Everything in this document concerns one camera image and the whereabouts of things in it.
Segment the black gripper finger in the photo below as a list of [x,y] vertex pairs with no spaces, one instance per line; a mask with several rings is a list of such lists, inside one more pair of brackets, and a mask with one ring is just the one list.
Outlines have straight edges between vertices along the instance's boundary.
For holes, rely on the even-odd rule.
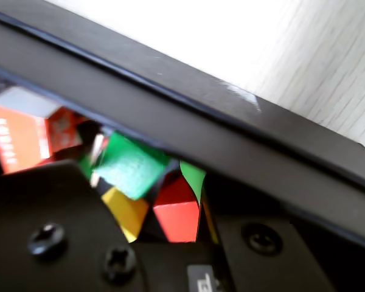
[[201,201],[228,291],[334,291],[280,204],[264,193],[186,162],[180,169]]
[[0,291],[145,291],[133,249],[75,164],[0,176]]

